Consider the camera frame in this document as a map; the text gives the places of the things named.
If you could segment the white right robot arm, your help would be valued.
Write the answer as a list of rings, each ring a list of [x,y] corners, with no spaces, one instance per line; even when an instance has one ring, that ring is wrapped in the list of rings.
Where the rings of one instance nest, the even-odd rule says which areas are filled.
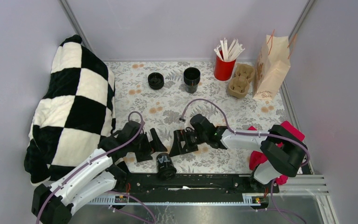
[[[295,177],[309,155],[306,145],[283,125],[273,125],[268,131],[235,131],[228,126],[215,126],[201,114],[190,119],[189,127],[173,132],[169,155],[195,152],[204,143],[215,149],[249,149],[262,153],[267,160],[252,170],[248,183],[255,192],[261,192],[282,175]]]

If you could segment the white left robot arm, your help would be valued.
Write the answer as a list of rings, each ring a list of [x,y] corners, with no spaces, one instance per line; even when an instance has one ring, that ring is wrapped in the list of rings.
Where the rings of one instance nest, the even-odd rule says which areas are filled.
[[[168,150],[154,128],[149,140],[143,124],[128,121],[122,130],[103,139],[97,148],[77,167],[49,186],[34,191],[32,213],[38,224],[67,224],[85,204],[107,191],[120,192],[119,202],[129,201],[127,195],[135,187],[131,172],[123,161],[134,153],[137,161],[152,160],[156,152]]]

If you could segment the stack of black cups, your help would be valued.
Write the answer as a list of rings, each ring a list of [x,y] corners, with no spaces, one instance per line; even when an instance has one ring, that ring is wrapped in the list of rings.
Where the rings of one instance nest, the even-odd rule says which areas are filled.
[[[186,85],[186,92],[191,94],[196,92],[200,82],[200,76],[201,72],[195,67],[189,67],[184,70],[183,79]]]

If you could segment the single black lid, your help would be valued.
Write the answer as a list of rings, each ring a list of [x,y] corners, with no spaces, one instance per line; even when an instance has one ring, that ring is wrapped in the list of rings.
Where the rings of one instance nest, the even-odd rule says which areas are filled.
[[[177,173],[177,170],[175,168],[173,169],[162,169],[159,170],[157,173],[158,179],[162,181],[170,180],[172,179]]]

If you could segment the single black coffee cup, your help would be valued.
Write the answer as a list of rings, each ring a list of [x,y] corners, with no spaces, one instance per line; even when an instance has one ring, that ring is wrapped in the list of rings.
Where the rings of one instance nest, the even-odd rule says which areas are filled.
[[[168,153],[161,153],[156,157],[157,160],[157,168],[158,174],[163,173],[176,173],[176,168],[173,165],[173,161],[171,160]]]

